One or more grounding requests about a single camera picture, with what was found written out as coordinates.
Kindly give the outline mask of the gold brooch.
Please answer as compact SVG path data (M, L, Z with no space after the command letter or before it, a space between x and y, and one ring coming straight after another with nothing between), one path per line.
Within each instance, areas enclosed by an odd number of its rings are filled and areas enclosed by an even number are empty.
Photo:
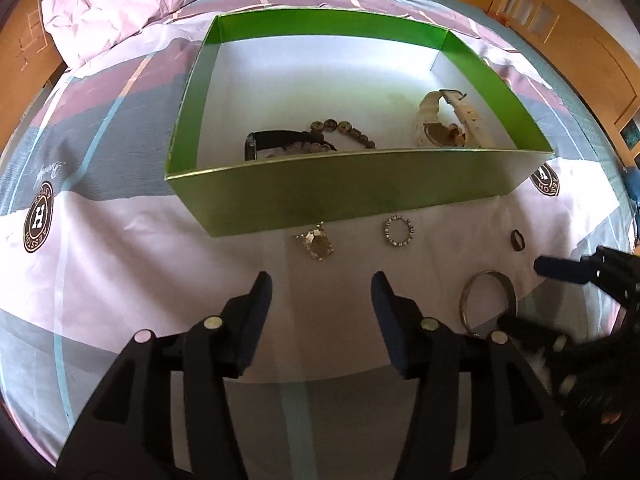
M308 231L295 235L294 238L304 245L306 251L316 261L326 260L334 253L334 247L323 227L323 221Z

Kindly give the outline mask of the silver bangle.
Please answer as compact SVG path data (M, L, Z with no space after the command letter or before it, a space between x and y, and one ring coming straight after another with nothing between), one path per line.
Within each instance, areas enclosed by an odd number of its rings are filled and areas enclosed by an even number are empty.
M464 330L472 336L486 336L497 328L503 313L518 313L518 295L511 279L498 271L472 275L464 284L459 300Z

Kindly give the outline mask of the green cardboard box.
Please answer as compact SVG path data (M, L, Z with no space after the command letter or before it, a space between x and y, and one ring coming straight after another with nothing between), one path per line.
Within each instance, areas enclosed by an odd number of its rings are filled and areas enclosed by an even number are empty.
M423 97L456 89L494 148L418 148ZM322 133L244 160L256 131ZM165 179L211 236L506 195L552 156L508 85L457 35L383 14L217 16L183 92Z

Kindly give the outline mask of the black wrist band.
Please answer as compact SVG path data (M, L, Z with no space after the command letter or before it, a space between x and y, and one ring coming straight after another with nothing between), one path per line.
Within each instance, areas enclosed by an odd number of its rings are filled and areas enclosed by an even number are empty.
M300 144L318 143L322 148L336 151L336 147L324 140L322 133L311 133L295 130L265 130L250 133L244 143L244 160L250 162L257 159L260 151L274 150L275 148L287 148L299 142Z

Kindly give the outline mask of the white wrist watch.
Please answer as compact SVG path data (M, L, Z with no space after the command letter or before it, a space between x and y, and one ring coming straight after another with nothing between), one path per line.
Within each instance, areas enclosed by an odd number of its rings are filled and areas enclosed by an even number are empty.
M480 112L456 89L428 92L414 121L418 148L494 148Z

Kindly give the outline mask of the wooden wardrobe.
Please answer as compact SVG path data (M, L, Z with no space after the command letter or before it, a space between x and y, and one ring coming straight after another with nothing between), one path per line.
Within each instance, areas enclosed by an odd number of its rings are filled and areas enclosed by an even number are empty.
M600 122L622 163L639 162L639 65L570 0L458 0L517 32L568 81Z

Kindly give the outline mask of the patterned bed sheet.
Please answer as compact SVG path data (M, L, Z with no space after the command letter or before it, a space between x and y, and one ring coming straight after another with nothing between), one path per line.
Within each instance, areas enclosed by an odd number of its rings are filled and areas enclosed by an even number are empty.
M382 217L331 223L316 261L292 230L213 238L164 179L186 76L220 12L334 6L450 25L514 90L550 141L557 196L413 211L393 248ZM1 176L1 390L25 437L55 460L94 388L137 330L190 328L260 271L273 304L253 365L228 385L254 479L388 479L416 387L390 365L370 303L384 271L425 313L458 328L472 274L509 275L525 312L576 338L608 332L597 289L543 281L536 255L631 248L629 198L600 127L513 32L444 0L200 0L64 77Z

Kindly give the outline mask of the wooden headboard panel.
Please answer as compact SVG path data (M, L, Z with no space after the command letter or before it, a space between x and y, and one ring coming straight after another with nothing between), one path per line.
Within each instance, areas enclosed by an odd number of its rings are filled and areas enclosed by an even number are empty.
M42 87L63 64L44 30L42 0L17 0L1 29L1 149Z

